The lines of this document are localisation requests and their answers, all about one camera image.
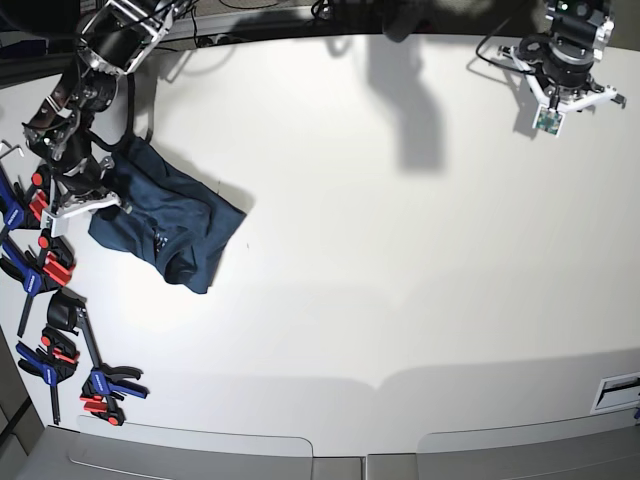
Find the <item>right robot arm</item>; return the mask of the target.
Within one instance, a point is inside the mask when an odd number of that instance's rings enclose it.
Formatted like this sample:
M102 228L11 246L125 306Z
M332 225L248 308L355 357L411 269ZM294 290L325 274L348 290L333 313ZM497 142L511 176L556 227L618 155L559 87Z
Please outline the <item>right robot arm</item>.
M28 148L49 171L46 220L121 205L103 183L113 160L97 160L92 148L107 153L124 148L133 138L133 125L108 144L93 132L94 118L111 106L122 79L127 99L134 99L136 69L189 7L187 1L108 1L86 23L71 64L23 126Z

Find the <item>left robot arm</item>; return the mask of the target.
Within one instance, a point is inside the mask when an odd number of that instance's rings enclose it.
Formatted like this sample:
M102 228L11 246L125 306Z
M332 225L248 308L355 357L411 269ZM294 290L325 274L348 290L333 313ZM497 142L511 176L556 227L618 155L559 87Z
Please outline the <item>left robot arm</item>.
M625 107L627 100L591 74L602 60L615 21L609 1L548 1L544 33L531 34L499 52L512 61L541 108L559 114L579 112L601 103Z

